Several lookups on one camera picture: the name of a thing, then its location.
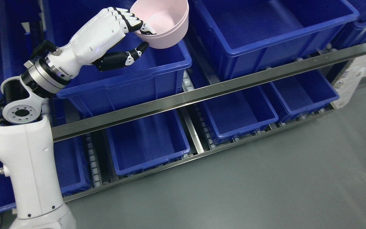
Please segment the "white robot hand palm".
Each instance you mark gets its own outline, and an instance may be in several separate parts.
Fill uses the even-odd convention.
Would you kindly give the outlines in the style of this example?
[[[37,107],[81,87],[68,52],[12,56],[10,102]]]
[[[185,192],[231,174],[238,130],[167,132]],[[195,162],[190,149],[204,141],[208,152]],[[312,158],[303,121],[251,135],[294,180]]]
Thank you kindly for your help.
[[[82,66],[92,65],[119,43],[128,32],[123,19],[128,10],[108,7],[100,10],[60,47],[59,55],[52,55],[52,65],[60,78],[75,78]]]

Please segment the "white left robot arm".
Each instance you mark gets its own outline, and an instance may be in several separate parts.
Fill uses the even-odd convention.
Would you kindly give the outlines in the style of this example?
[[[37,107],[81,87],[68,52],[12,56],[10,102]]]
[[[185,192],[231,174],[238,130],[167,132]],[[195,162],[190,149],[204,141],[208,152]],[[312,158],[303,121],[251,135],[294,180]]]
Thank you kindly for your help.
[[[146,51],[148,42],[125,52],[108,50],[135,31],[156,35],[148,23],[128,9],[103,8],[66,45],[58,47],[43,41],[26,62],[26,71],[1,84],[0,173],[10,177],[17,209],[11,229],[77,227],[60,190],[51,124],[42,114],[42,106],[83,66],[112,71],[132,65]]]

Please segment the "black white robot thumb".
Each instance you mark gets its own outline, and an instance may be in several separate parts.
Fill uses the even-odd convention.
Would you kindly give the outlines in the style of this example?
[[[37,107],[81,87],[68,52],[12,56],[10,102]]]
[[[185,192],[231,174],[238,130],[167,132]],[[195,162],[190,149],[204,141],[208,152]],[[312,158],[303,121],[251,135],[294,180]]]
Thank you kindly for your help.
[[[100,72],[128,67],[134,64],[148,47],[148,42],[142,42],[136,48],[129,51],[106,53],[96,61],[92,62],[92,65],[94,65]]]

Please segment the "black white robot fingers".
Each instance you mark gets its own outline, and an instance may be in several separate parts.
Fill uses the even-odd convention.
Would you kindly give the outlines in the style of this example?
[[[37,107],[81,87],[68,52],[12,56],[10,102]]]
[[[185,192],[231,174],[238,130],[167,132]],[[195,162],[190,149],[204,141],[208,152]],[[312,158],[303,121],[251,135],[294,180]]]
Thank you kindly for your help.
[[[124,33],[139,32],[143,35],[156,35],[157,32],[146,22],[137,18],[128,9],[112,7],[112,15],[119,22]]]

